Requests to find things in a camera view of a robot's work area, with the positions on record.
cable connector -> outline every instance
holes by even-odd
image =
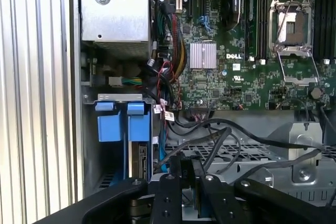
[[[173,5],[169,4],[167,0],[165,0],[161,5],[160,5],[160,10],[163,13],[163,15],[167,16],[168,14],[175,13],[175,8]]]
[[[201,16],[198,18],[198,22],[204,27],[206,33],[211,35],[213,30],[210,28],[210,19],[209,16]]]

chip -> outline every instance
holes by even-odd
[[[245,95],[245,102],[251,102],[252,101],[252,95],[251,94],[246,94]]]
[[[183,26],[182,27],[182,32],[184,33],[184,34],[190,34],[190,26]]]
[[[218,98],[219,97],[219,90],[213,90],[212,91],[212,97]]]

ribbed metal panel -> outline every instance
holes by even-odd
[[[68,1],[0,0],[1,224],[74,201]]]
[[[216,69],[216,43],[190,43],[191,69]]]

microchip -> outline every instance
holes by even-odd
[[[275,102],[268,102],[268,109],[269,110],[275,110],[277,108],[277,105]]]
[[[246,94],[245,95],[245,102],[251,102],[252,101],[252,95],[251,94]]]
[[[213,98],[218,98],[219,97],[219,90],[213,90],[212,91],[212,97]]]
[[[182,32],[184,34],[190,34],[190,26],[183,26]]]

heatsink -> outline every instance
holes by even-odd
[[[216,43],[190,43],[190,69],[216,69],[216,49]]]

